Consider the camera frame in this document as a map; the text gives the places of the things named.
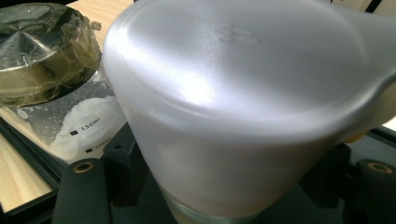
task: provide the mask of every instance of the brass jar lid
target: brass jar lid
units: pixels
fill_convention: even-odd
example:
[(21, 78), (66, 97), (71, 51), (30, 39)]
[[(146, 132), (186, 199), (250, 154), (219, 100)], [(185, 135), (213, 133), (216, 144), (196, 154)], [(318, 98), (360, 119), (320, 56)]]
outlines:
[(44, 103), (88, 80), (100, 50), (88, 18), (59, 4), (0, 8), (0, 105)]

